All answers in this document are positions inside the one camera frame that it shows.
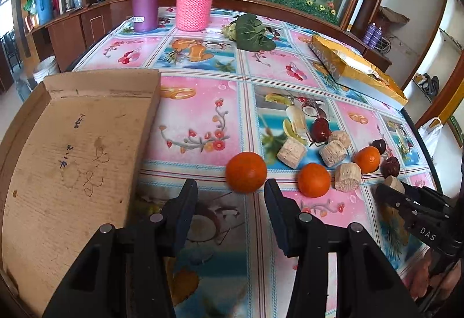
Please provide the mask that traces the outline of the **large red jujube date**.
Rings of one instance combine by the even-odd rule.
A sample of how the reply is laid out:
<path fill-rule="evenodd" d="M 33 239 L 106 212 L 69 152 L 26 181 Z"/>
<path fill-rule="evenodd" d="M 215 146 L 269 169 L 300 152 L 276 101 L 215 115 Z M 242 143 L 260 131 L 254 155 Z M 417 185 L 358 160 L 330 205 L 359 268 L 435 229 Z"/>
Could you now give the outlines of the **large red jujube date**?
<path fill-rule="evenodd" d="M 395 156 L 388 157 L 381 163 L 381 175 L 383 178 L 397 177 L 400 173 L 400 162 Z"/>

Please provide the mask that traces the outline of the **orange tangerine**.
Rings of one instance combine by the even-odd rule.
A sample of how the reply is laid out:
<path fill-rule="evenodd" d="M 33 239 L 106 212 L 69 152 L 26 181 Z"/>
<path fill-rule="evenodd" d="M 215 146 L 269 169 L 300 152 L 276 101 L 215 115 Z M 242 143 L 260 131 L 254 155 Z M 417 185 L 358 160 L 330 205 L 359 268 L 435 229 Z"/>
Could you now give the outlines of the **orange tangerine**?
<path fill-rule="evenodd" d="M 296 184 L 302 195 L 318 198 L 329 191 L 331 176 L 324 166 L 308 163 L 297 174 Z"/>
<path fill-rule="evenodd" d="M 237 193 L 249 194 L 257 191 L 267 179 L 267 165 L 254 152 L 241 152 L 226 165 L 226 183 Z"/>
<path fill-rule="evenodd" d="M 362 174 L 373 173 L 380 165 L 381 154 L 376 147 L 368 146 L 356 153 L 353 162 L 359 166 Z"/>

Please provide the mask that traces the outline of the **beige cylindrical cake piece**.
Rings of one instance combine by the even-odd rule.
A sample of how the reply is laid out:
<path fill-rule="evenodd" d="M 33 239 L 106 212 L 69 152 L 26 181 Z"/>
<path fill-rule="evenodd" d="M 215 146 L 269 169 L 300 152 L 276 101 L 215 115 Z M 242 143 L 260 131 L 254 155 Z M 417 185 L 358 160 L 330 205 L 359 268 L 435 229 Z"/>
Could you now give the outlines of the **beige cylindrical cake piece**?
<path fill-rule="evenodd" d="M 384 184 L 387 185 L 388 187 L 396 190 L 399 193 L 402 193 L 402 194 L 405 193 L 405 187 L 404 187 L 403 183 L 395 176 L 392 176 L 392 175 L 388 176 L 384 180 Z"/>

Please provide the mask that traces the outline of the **dark chestnut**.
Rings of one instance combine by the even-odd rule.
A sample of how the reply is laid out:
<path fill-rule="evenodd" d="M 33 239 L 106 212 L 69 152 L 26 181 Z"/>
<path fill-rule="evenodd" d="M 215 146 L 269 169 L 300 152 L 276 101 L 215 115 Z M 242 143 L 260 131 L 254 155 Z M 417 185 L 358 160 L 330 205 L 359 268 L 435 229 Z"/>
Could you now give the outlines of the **dark chestnut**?
<path fill-rule="evenodd" d="M 385 152 L 386 152 L 386 142 L 385 142 L 384 139 L 382 139 L 382 138 L 377 139 L 377 140 L 373 141 L 371 143 L 371 145 L 373 147 L 375 147 L 381 155 L 385 154 Z"/>

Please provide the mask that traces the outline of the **round dark red fruit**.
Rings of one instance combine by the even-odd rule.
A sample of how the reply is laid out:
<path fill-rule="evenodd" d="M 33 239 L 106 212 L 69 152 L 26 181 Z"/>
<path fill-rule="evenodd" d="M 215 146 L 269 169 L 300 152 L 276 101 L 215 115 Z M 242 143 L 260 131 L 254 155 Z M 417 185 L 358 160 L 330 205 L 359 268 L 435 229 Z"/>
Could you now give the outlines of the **round dark red fruit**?
<path fill-rule="evenodd" d="M 310 134 L 313 142 L 325 143 L 331 134 L 327 119 L 317 118 L 311 126 Z"/>

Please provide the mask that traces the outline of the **round beige cake ball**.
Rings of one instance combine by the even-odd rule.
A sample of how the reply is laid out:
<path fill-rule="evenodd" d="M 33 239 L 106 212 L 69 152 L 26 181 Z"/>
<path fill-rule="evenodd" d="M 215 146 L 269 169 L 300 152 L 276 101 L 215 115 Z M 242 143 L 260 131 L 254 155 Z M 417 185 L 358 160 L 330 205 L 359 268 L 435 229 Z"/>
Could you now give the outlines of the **round beige cake ball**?
<path fill-rule="evenodd" d="M 349 149 L 351 146 L 351 139 L 347 132 L 343 130 L 332 131 L 329 135 L 328 142 L 339 141 L 345 149 Z"/>

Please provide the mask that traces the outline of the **brown cardboard tray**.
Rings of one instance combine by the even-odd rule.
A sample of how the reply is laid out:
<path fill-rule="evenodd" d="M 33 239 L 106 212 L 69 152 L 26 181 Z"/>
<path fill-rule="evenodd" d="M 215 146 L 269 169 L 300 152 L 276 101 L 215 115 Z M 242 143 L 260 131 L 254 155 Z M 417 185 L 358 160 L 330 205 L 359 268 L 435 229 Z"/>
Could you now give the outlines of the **brown cardboard tray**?
<path fill-rule="evenodd" d="M 104 69 L 46 77 L 1 141 L 1 276 L 29 317 L 100 225 L 127 221 L 160 73 Z"/>

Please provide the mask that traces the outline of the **purple spray cans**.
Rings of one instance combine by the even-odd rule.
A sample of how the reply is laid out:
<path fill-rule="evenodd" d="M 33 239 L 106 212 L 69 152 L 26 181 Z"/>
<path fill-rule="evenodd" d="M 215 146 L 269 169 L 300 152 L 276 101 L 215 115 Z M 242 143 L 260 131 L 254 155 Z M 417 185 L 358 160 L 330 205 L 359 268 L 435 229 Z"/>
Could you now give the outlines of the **purple spray cans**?
<path fill-rule="evenodd" d="M 369 48 L 374 49 L 382 36 L 382 29 L 376 23 L 370 23 L 363 36 L 363 43 Z"/>

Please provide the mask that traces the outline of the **white plastic bucket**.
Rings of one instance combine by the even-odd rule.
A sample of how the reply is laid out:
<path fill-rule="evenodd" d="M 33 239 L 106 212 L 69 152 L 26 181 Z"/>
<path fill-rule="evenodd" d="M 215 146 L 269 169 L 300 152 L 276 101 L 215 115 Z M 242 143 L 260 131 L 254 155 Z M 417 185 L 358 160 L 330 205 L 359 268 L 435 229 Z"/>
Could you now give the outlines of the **white plastic bucket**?
<path fill-rule="evenodd" d="M 56 60 L 56 56 L 52 55 L 41 61 L 34 69 L 33 78 L 37 84 L 42 82 L 45 77 L 59 74 L 60 69 Z"/>

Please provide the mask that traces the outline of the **green leaf wrapped dumpling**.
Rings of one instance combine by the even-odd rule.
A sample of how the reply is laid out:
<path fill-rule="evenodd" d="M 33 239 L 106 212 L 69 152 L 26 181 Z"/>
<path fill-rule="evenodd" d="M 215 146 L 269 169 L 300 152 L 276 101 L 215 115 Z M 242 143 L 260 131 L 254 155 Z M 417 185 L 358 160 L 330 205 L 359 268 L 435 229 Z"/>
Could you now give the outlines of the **green leaf wrapped dumpling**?
<path fill-rule="evenodd" d="M 222 26 L 221 33 L 234 41 L 239 50 L 255 53 L 276 48 L 274 41 L 266 36 L 266 29 L 257 15 L 245 13 L 237 16 L 228 25 Z"/>

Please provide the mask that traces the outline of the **blue thermos jug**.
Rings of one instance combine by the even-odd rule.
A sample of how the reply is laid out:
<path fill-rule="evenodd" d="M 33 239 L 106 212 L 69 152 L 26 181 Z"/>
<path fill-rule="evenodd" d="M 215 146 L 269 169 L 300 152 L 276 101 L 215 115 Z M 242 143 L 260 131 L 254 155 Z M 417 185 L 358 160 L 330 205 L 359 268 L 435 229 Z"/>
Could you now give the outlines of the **blue thermos jug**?
<path fill-rule="evenodd" d="M 52 0 L 35 0 L 39 24 L 44 25 L 53 20 Z"/>

